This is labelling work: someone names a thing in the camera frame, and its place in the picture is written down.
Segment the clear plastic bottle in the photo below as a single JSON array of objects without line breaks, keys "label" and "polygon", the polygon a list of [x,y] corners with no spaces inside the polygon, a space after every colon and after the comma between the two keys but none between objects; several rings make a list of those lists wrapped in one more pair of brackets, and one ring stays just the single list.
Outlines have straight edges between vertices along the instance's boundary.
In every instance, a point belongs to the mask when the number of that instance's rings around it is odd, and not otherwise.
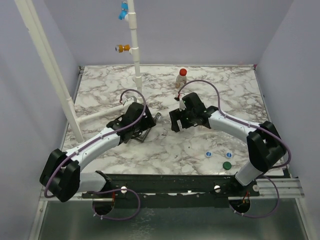
[{"label": "clear plastic bottle", "polygon": [[156,113],[154,120],[157,125],[159,125],[159,124],[170,125],[171,124],[170,118],[167,115],[163,116],[160,112]]}]

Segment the clear bottle red label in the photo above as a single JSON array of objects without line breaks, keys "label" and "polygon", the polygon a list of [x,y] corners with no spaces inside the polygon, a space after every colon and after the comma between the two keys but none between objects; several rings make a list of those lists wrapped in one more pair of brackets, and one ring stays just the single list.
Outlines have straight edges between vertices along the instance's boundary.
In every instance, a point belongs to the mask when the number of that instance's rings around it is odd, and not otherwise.
[{"label": "clear bottle red label", "polygon": [[178,89],[181,86],[185,85],[186,83],[187,83],[187,75],[181,76],[180,74],[178,74],[175,80],[175,87]]}]

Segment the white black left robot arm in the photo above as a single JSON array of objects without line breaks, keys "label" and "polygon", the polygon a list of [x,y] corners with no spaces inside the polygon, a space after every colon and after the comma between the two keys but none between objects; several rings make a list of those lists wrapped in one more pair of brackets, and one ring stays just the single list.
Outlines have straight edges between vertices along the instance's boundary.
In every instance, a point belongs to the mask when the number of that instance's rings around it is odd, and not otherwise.
[{"label": "white black left robot arm", "polygon": [[96,136],[66,151],[53,150],[39,182],[61,202],[76,193],[95,192],[104,198],[110,194],[107,176],[100,172],[83,173],[83,169],[106,151],[139,137],[156,125],[149,108],[133,102],[125,114],[110,121]]}]

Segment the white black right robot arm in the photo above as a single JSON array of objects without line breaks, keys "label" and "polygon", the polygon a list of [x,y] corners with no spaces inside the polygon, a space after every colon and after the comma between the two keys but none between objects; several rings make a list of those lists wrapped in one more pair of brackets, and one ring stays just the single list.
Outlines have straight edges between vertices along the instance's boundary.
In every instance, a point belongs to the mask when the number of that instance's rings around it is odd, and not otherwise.
[{"label": "white black right robot arm", "polygon": [[169,112],[171,130],[203,126],[208,129],[227,133],[247,144],[249,162],[235,175],[230,183],[230,191],[241,196],[248,190],[248,185],[260,175],[268,172],[286,153],[287,149],[280,142],[277,129],[270,121],[262,124],[244,121],[233,116],[224,116],[218,107],[209,106],[195,93],[189,93],[179,100],[179,108]]}]

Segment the red bottle cap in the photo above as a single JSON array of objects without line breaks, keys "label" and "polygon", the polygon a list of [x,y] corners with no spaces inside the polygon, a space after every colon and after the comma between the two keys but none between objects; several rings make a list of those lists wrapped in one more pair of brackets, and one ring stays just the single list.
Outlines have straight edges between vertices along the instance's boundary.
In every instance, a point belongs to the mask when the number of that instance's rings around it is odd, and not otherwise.
[{"label": "red bottle cap", "polygon": [[181,68],[181,69],[179,70],[179,75],[180,75],[180,76],[186,76],[186,75],[187,75],[187,70],[186,70],[185,68]]}]

